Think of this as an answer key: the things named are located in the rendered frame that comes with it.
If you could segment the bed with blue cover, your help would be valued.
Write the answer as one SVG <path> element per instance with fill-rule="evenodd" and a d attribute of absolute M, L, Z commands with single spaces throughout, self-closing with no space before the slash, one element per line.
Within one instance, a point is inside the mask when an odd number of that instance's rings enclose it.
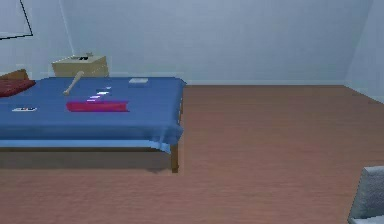
<path fill-rule="evenodd" d="M 171 155 L 178 171 L 178 142 L 185 82 L 175 77 L 148 77 L 146 84 L 129 84 L 131 77 L 81 78 L 69 95 L 71 78 L 38 80 L 31 88 L 0 98 L 1 151 L 123 151 L 152 148 Z M 125 101 L 127 112 L 71 112 L 68 102 L 87 101 L 97 89 L 110 86 L 101 101 Z M 12 112 L 35 107 L 34 112 Z"/>

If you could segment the red book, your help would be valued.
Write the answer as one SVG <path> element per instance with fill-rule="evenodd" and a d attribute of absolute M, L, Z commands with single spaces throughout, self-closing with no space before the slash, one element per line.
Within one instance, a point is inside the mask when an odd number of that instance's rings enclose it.
<path fill-rule="evenodd" d="M 68 102 L 66 107 L 71 112 L 127 112 L 125 101 L 78 101 Z"/>

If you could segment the beige bedside cabinet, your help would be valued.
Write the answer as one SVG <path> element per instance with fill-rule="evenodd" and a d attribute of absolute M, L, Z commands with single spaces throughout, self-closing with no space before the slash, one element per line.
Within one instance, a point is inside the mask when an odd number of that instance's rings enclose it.
<path fill-rule="evenodd" d="M 74 77 L 84 71 L 84 77 L 108 77 L 109 70 L 105 56 L 71 56 L 52 63 L 56 77 Z"/>

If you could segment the beige baseball bat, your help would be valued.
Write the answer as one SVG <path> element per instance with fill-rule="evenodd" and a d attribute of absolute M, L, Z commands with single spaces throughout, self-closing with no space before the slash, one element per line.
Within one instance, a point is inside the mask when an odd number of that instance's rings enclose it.
<path fill-rule="evenodd" d="M 71 84 L 67 87 L 65 91 L 63 91 L 63 94 L 66 96 L 69 95 L 72 88 L 76 85 L 76 83 L 81 79 L 83 75 L 84 75 L 84 71 L 78 71 L 74 76 Z"/>

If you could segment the dark red pillow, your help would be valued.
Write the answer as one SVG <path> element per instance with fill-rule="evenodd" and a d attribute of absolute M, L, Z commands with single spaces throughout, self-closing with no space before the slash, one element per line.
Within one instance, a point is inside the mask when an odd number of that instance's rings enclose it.
<path fill-rule="evenodd" d="M 31 88 L 35 84 L 36 82 L 34 80 L 0 80 L 0 98 L 16 95 Z"/>

